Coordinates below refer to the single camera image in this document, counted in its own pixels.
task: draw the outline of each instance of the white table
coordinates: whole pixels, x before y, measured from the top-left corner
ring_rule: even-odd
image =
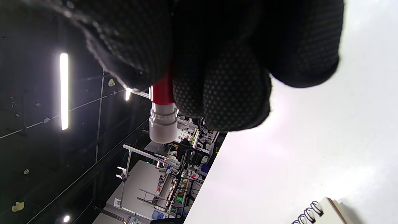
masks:
[[[397,12],[346,1],[338,72],[307,89],[273,80],[271,115],[227,135],[185,223],[290,224],[324,196],[363,224],[397,223]]]

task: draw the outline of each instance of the ceiling light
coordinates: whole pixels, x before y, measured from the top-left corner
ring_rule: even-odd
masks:
[[[126,101],[129,100],[130,94],[131,94],[131,89],[130,88],[126,88]]]
[[[69,222],[69,220],[70,220],[70,216],[65,216],[64,217],[64,222],[66,223],[66,222]]]
[[[65,130],[69,124],[68,102],[68,54],[60,55],[60,89],[61,89],[61,129]]]

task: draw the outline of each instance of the spiral binding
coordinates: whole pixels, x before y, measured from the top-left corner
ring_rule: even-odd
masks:
[[[303,212],[303,214],[299,215],[297,217],[297,220],[294,220],[292,222],[292,224],[309,224],[307,223],[307,220],[310,221],[312,224],[315,223],[315,217],[312,213],[312,211],[314,211],[315,213],[317,213],[319,216],[322,216],[324,213],[322,211],[321,208],[318,208],[316,205],[318,204],[317,201],[313,201],[310,204],[311,208],[306,208]]]

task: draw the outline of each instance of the black ceiling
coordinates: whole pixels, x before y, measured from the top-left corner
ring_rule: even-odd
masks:
[[[57,117],[62,51],[70,71],[65,131]],[[103,69],[85,48],[83,35],[41,9],[0,4],[0,72],[0,223],[24,224],[36,215],[30,223],[56,223],[66,213],[77,218],[93,191],[107,195],[119,183],[113,177],[123,160],[120,143],[134,143],[148,129],[149,100],[132,96],[126,102],[121,85],[108,86],[108,74],[101,100]],[[148,141],[143,136],[139,144]],[[96,157],[99,161],[113,148],[113,156],[93,168]],[[12,212],[22,201],[25,208]]]

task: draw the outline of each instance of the textured glove fabric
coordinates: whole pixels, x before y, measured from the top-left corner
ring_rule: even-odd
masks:
[[[180,112],[208,128],[258,126],[272,74],[292,87],[337,69],[343,0],[38,0],[85,33],[98,61],[144,90],[172,67]]]

